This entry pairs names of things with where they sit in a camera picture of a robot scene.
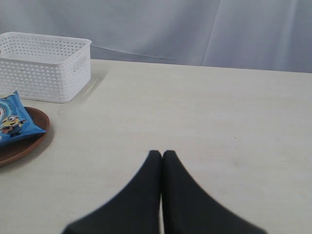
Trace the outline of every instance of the white plastic basket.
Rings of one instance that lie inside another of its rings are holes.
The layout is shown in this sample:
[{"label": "white plastic basket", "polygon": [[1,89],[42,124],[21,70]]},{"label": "white plastic basket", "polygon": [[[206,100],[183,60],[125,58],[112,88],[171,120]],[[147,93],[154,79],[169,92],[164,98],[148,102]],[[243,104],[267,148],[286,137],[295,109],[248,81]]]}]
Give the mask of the white plastic basket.
[{"label": "white plastic basket", "polygon": [[89,82],[88,39],[27,33],[0,35],[0,94],[65,103]]}]

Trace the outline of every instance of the white curtain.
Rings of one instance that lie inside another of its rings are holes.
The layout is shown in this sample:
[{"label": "white curtain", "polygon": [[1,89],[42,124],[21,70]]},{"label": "white curtain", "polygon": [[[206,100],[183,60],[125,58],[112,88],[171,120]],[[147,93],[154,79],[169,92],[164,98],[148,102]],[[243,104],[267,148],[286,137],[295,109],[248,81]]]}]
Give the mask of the white curtain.
[{"label": "white curtain", "polygon": [[0,0],[0,33],[88,38],[92,57],[312,73],[312,0]]}]

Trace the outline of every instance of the snack package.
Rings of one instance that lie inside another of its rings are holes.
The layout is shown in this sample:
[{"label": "snack package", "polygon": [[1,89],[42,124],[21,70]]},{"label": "snack package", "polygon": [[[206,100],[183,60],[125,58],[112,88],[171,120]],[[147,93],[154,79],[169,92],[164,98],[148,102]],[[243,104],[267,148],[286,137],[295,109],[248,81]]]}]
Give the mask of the snack package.
[{"label": "snack package", "polygon": [[0,98],[0,147],[40,133],[45,131],[34,124],[17,91]]}]

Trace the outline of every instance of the plate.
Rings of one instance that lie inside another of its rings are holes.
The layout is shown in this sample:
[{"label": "plate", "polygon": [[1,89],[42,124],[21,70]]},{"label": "plate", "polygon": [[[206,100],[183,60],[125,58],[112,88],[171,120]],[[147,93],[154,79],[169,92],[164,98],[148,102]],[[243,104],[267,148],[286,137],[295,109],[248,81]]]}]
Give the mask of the plate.
[{"label": "plate", "polygon": [[34,123],[41,129],[45,130],[46,133],[39,136],[32,136],[28,139],[20,140],[13,144],[1,147],[0,167],[15,162],[16,160],[28,155],[43,142],[49,131],[50,120],[44,112],[32,107],[26,107],[25,109],[33,119]]}]

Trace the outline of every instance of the table surface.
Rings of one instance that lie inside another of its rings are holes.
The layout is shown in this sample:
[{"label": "table surface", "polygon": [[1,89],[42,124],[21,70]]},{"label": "table surface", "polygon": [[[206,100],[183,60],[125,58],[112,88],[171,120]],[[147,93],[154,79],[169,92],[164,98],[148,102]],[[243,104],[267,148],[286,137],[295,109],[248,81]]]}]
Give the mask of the table surface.
[{"label": "table surface", "polygon": [[57,234],[105,203],[150,149],[272,234],[312,231],[312,74],[92,61],[69,103],[23,100],[52,130],[0,168],[0,233]]}]

